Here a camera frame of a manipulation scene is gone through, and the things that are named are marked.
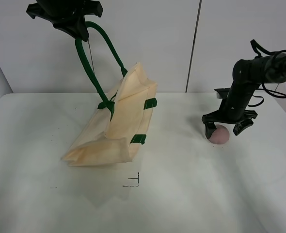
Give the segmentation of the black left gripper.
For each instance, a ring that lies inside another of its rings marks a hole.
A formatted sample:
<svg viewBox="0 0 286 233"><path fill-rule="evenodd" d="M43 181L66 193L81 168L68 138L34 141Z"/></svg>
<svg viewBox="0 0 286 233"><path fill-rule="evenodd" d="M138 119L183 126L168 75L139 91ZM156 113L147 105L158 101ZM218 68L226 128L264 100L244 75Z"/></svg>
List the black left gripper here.
<svg viewBox="0 0 286 233"><path fill-rule="evenodd" d="M88 41L85 15L102 16L102 5L94 0L38 0L26 10L31 18L40 17L52 22L55 29L75 39Z"/></svg>

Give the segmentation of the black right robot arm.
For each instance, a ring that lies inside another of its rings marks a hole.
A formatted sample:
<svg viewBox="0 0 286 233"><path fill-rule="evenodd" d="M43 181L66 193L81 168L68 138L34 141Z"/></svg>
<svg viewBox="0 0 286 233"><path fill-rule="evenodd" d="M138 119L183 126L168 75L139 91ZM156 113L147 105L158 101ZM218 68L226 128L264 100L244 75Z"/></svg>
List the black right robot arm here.
<svg viewBox="0 0 286 233"><path fill-rule="evenodd" d="M235 135L253 125L257 113L246 107L260 85L286 82L286 54L241 59L234 65L232 76L230 88L215 89L218 98L222 100L219 109L202 116L208 139L217 129L216 122L234 124Z"/></svg>

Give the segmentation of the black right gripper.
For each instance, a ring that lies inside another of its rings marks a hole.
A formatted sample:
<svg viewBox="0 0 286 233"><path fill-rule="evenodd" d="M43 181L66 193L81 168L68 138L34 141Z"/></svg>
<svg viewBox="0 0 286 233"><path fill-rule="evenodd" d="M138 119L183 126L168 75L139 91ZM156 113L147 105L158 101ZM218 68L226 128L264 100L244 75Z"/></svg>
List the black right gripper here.
<svg viewBox="0 0 286 233"><path fill-rule="evenodd" d="M217 98L222 99L218 110L202 116L205 125L205 135L210 139L217 127L215 122L236 124L233 133L239 135L245 129L253 125L252 119L258 114L254 110L246 110L254 90L243 91L242 89L217 88L214 89Z"/></svg>

